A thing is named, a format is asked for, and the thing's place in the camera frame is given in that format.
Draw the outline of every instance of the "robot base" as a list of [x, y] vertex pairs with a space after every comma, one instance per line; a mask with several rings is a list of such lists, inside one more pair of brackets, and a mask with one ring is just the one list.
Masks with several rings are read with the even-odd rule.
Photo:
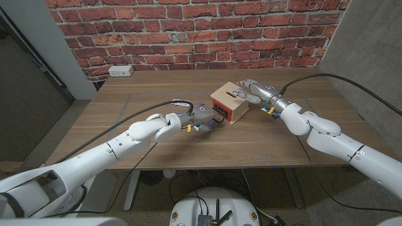
[[[244, 225], [244, 226], [255, 226], [260, 225], [257, 210], [254, 206], [245, 199], [240, 194], [229, 190], [227, 188], [218, 187], [208, 187], [201, 188], [197, 190], [198, 196], [205, 200], [208, 205], [208, 216], [207, 207], [204, 201], [201, 201], [202, 212], [204, 216], [199, 216], [201, 214], [200, 203], [198, 198], [184, 198], [180, 200], [171, 211], [170, 224], [169, 226], [190, 226], [190, 225], [200, 225], [198, 222], [200, 218], [214, 219], [214, 223], [202, 223], [204, 225], [216, 225], [217, 220], [217, 199], [219, 199], [219, 216], [218, 219], [222, 218], [229, 210], [232, 213], [220, 224], [221, 226], [230, 225]], [[196, 196], [195, 192], [189, 193], [187, 196]]]

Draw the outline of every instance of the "black cable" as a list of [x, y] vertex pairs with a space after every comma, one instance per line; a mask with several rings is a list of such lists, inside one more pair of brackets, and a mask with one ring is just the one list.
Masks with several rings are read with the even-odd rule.
[[107, 134], [108, 132], [110, 132], [110, 131], [112, 131], [114, 128], [116, 128], [117, 126], [120, 126], [121, 124], [123, 124], [123, 123], [125, 123], [126, 121], [132, 119], [133, 117], [135, 117], [135, 116], [137, 116], [137, 115], [139, 115], [139, 114], [142, 114], [142, 113], [144, 113], [144, 112], [146, 112], [146, 111], [149, 111], [149, 110], [151, 110], [151, 109], [160, 107], [160, 106], [162, 106], [162, 105], [174, 104], [174, 103], [185, 103], [185, 104], [189, 104], [189, 105], [190, 105], [190, 108], [188, 109], [187, 114], [190, 114], [190, 113], [193, 111], [193, 104], [192, 104], [191, 102], [189, 102], [189, 101], [186, 101], [186, 100], [171, 100], [171, 101], [166, 101], [166, 102], [163, 102], [163, 103], [156, 104], [156, 105], [154, 105], [154, 106], [145, 108], [145, 109], [143, 109], [143, 110], [141, 110], [141, 111], [139, 111], [139, 112], [136, 112], [136, 113], [134, 113], [134, 114], [128, 116], [127, 118], [125, 118], [125, 119], [119, 121], [118, 123], [114, 124], [114, 125], [111, 126], [110, 128], [108, 128], [108, 129], [106, 129], [105, 131], [101, 132], [100, 134], [96, 135], [96, 137], [90, 139], [89, 141], [85, 142], [83, 145], [79, 146], [79, 147], [78, 147], [77, 149], [75, 149], [74, 151], [68, 153], [66, 156], [64, 156], [64, 157], [62, 157], [61, 159], [59, 159], [57, 162], [55, 162], [55, 164], [56, 164], [56, 163], [61, 163], [62, 161], [65, 161], [65, 160], [68, 159], [69, 157], [73, 156], [75, 153], [79, 152], [79, 151], [80, 151], [81, 149], [83, 149], [84, 147], [88, 146], [90, 143], [94, 142], [94, 141], [97, 140], [98, 138], [102, 137], [103, 135]]
[[373, 93], [373, 92], [371, 92], [370, 90], [366, 89], [366, 88], [363, 87], [362, 85], [360, 85], [360, 84], [358, 84], [358, 83], [356, 83], [356, 82], [353, 82], [352, 80], [349, 80], [349, 79], [347, 79], [347, 78], [344, 78], [344, 77], [341, 77], [341, 76], [338, 76], [338, 75], [332, 75], [332, 74], [329, 74], [329, 73], [317, 73], [317, 74], [307, 75], [307, 76], [304, 76], [304, 77], [301, 77], [301, 78], [294, 79], [293, 81], [291, 81], [291, 82], [289, 82], [288, 84], [286, 84], [286, 85], [282, 88], [282, 90], [281, 90], [281, 92], [280, 92], [279, 94], [280, 94], [280, 95], [285, 94], [285, 91], [286, 91], [286, 89], [288, 88], [288, 86], [291, 85], [291, 84], [293, 84], [293, 83], [296, 83], [296, 82], [299, 82], [299, 81], [302, 81], [302, 80], [305, 80], [305, 79], [308, 79], [308, 78], [322, 77], [322, 76], [337, 78], [337, 79], [343, 80], [343, 81], [345, 81], [345, 82], [349, 82], [350, 84], [355, 85], [356, 87], [358, 87], [358, 88], [360, 88], [361, 90], [365, 91], [366, 93], [368, 93], [369, 95], [371, 95], [372, 97], [374, 97], [375, 99], [377, 99], [378, 101], [380, 101], [381, 103], [383, 103], [384, 105], [386, 105], [387, 107], [389, 107], [391, 110], [395, 111], [397, 114], [399, 114], [400, 116], [402, 116], [402, 112], [401, 112], [400, 110], [398, 110], [396, 107], [392, 106], [390, 103], [386, 102], [384, 99], [382, 99], [382, 98], [380, 98], [379, 96], [377, 96], [375, 93]]
[[116, 196], [114, 197], [114, 200], [113, 200], [113, 202], [112, 202], [112, 205], [111, 205], [107, 210], [105, 210], [105, 211], [103, 211], [103, 212], [98, 212], [98, 211], [67, 211], [67, 212], [64, 212], [64, 213], [53, 214], [53, 215], [45, 216], [45, 217], [42, 217], [42, 218], [56, 217], [56, 216], [66, 215], [66, 214], [71, 214], [71, 213], [107, 213], [108, 211], [110, 211], [110, 210], [112, 209], [114, 203], [116, 202], [117, 197], [119, 196], [120, 191], [121, 191], [121, 189], [123, 188], [124, 182], [126, 182], [128, 176], [134, 171], [134, 169], [138, 166], [138, 164], [140, 164], [140, 162], [142, 162], [142, 160], [152, 151], [152, 149], [155, 148], [155, 146], [156, 146], [157, 144], [158, 144], [158, 143], [155, 143], [155, 144], [152, 146], [152, 148], [151, 148], [151, 149], [138, 161], [138, 163], [130, 170], [130, 172], [127, 174], [127, 176], [124, 178], [123, 182], [121, 183], [120, 188], [119, 188], [119, 190], [117, 191]]
[[318, 173], [315, 171], [315, 168], [314, 168], [314, 165], [313, 165], [313, 163], [312, 163], [312, 160], [310, 159], [310, 157], [309, 157], [309, 155], [308, 155], [308, 153], [307, 153], [307, 151], [306, 151], [306, 149], [305, 149], [303, 143], [300, 141], [300, 139], [299, 139], [298, 136], [296, 136], [296, 137], [297, 137], [299, 143], [301, 144], [301, 146], [302, 146], [304, 152], [305, 152], [306, 155], [307, 155], [307, 158], [308, 158], [308, 160], [309, 160], [309, 162], [310, 162], [310, 165], [312, 166], [312, 169], [313, 169], [314, 175], [315, 175], [315, 177], [316, 177], [316, 179], [317, 179], [317, 181], [318, 181], [318, 184], [320, 184], [322, 190], [323, 190], [324, 192], [326, 192], [326, 194], [327, 194], [335, 203], [338, 203], [339, 205], [341, 205], [341, 206], [343, 206], [343, 207], [353, 208], [353, 209], [356, 209], [356, 210], [375, 210], [375, 211], [385, 211], [385, 212], [394, 212], [394, 213], [400, 213], [400, 214], [402, 214], [402, 212], [401, 212], [401, 211], [398, 211], [398, 210], [390, 210], [390, 209], [385, 209], [385, 208], [352, 207], [352, 206], [350, 206], [350, 205], [346, 205], [346, 204], [343, 204], [343, 203], [338, 202], [336, 199], [334, 199], [334, 198], [332, 197], [332, 195], [331, 195], [329, 192], [327, 192], [327, 190], [326, 190], [326, 189], [324, 188], [324, 186], [322, 185], [320, 179], [318, 178]]

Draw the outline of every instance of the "concrete wall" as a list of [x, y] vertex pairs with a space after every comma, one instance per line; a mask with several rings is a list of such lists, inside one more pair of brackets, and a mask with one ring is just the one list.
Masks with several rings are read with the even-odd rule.
[[[401, 12], [401, 1], [353, 0], [318, 68], [356, 81], [401, 110]], [[402, 158], [402, 116], [348, 83], [333, 83]]]
[[76, 99], [94, 97], [94, 85], [85, 79], [44, 0], [0, 1], [0, 6]]

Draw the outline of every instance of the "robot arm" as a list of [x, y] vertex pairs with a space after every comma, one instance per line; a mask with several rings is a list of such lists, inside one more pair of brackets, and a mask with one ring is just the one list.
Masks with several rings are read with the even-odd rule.
[[248, 98], [253, 96], [253, 100], [259, 98], [269, 104], [294, 135], [302, 136], [310, 131], [307, 139], [309, 146], [343, 159], [402, 199], [401, 162], [346, 136], [341, 133], [338, 124], [328, 119], [309, 111], [300, 114], [302, 108], [287, 101], [273, 86], [254, 80], [240, 81], [239, 84], [249, 87], [255, 94], [248, 95]]
[[87, 180], [129, 154], [149, 146], [151, 137], [162, 142], [183, 126], [197, 124], [209, 131], [211, 120], [221, 118], [211, 108], [199, 103], [191, 114], [172, 113], [164, 118], [153, 114], [135, 122], [114, 139], [51, 166], [26, 171], [0, 181], [0, 218], [40, 218], [55, 210]]

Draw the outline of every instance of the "electrical outlet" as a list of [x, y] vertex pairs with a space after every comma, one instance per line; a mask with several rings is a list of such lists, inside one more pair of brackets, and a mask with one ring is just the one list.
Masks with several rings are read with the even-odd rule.
[[109, 69], [109, 75], [112, 77], [127, 77], [131, 76], [134, 72], [133, 66], [111, 66]]

